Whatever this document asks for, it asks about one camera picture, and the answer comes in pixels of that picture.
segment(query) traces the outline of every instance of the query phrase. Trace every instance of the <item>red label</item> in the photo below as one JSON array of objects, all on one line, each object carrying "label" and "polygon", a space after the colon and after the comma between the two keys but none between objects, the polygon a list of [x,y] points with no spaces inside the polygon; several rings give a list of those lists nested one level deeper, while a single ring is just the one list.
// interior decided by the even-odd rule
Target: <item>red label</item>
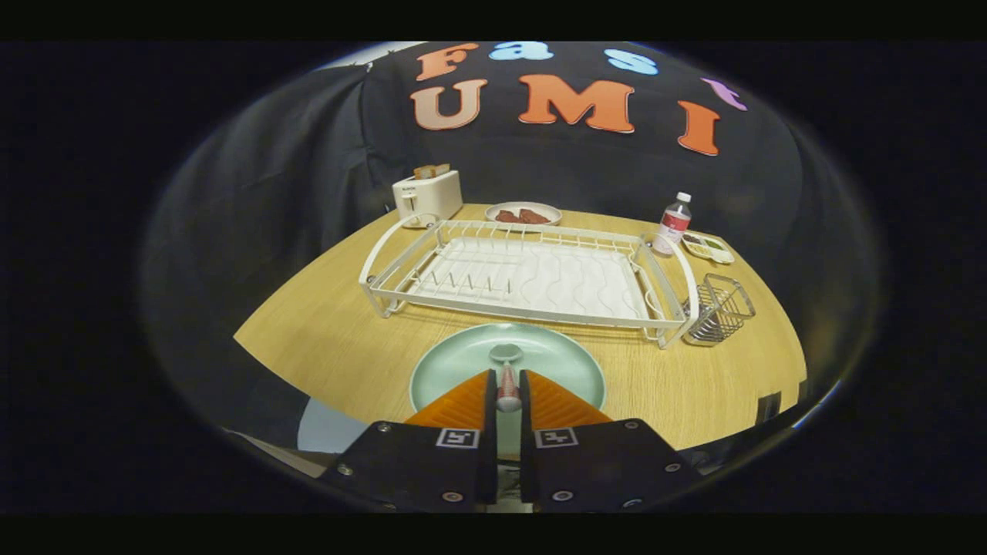
[{"label": "red label", "polygon": [[689,220],[676,217],[670,212],[665,212],[665,217],[661,218],[662,225],[675,231],[685,231],[689,227]]}]

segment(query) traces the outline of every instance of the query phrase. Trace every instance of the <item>purple letter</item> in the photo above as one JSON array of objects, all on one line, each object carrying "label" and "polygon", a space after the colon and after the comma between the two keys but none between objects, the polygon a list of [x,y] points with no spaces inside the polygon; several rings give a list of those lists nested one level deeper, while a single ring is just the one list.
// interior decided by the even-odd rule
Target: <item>purple letter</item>
[{"label": "purple letter", "polygon": [[717,96],[720,97],[720,100],[726,102],[727,104],[733,106],[734,108],[742,112],[747,112],[747,107],[740,104],[734,99],[738,95],[733,91],[727,89],[726,85],[724,85],[720,81],[714,81],[713,79],[707,79],[706,77],[703,77],[702,79],[703,81],[709,83],[711,87],[713,87],[713,92],[717,93]]}]

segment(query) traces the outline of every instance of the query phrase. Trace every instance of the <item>wire rack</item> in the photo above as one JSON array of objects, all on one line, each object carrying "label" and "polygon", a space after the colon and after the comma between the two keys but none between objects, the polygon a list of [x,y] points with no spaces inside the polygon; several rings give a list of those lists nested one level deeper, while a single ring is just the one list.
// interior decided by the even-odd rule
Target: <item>wire rack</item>
[{"label": "wire rack", "polygon": [[[685,341],[691,345],[711,347],[722,343],[742,328],[745,320],[754,317],[754,305],[736,279],[706,274],[697,287],[697,293],[699,318],[685,336]],[[745,306],[737,304],[737,297]],[[690,313],[688,302],[683,303],[682,310]]]},{"label": "wire rack", "polygon": [[[389,229],[360,274],[361,287],[383,318],[410,302],[526,320],[641,328],[663,349],[697,320],[676,299],[645,236],[430,215],[421,236],[371,275],[391,236],[413,217],[423,216],[409,216]],[[672,248],[688,298],[696,299],[689,263],[676,245]],[[698,314],[698,305],[691,313]]]}]

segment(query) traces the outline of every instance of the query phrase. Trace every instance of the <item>white toaster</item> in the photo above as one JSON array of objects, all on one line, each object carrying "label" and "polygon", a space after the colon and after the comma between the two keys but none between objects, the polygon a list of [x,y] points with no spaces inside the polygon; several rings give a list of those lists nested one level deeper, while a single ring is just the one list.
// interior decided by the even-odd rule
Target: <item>white toaster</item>
[{"label": "white toaster", "polygon": [[[442,219],[449,219],[463,207],[463,192],[456,170],[430,179],[411,176],[391,188],[401,219],[415,214],[436,214]],[[413,218],[405,227],[425,227],[430,221],[431,218]]]}]

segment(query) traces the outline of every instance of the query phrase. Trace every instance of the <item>black cloth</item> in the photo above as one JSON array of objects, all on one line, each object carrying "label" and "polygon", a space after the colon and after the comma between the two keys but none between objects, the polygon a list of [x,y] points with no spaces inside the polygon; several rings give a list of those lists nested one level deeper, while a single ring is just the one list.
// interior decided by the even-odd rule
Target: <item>black cloth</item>
[{"label": "black cloth", "polygon": [[151,343],[202,416],[297,444],[308,397],[233,335],[361,221],[369,187],[358,116],[366,70],[314,72],[250,106],[195,150],[161,198],[141,267]]},{"label": "black cloth", "polygon": [[[546,60],[494,60],[495,42],[479,42],[455,71],[416,80],[419,56],[458,43],[401,50],[369,70],[307,74],[217,130],[177,173],[149,228],[143,301],[163,365],[209,420],[295,445],[307,397],[233,334],[291,276],[393,207],[391,185],[426,164],[451,163],[465,202],[533,200],[656,222],[677,192],[688,192],[693,228],[723,236],[742,254],[776,291],[803,342],[816,321],[852,312],[823,300],[839,289],[832,278],[839,263],[829,257],[853,241],[840,235],[857,214],[843,178],[753,94],[725,83],[748,108],[740,111],[701,80],[717,76],[622,42],[552,42]],[[659,73],[615,67],[607,48],[647,56]],[[577,92],[597,80],[634,87],[628,111],[636,130],[594,129],[588,114],[572,125],[519,121],[528,87],[518,78],[527,74],[558,75]],[[444,87],[439,111],[452,115],[460,104],[452,85],[481,78],[488,84],[473,121],[439,131],[418,126],[412,93]],[[720,115],[718,156],[678,144],[686,124],[680,100]]]}]

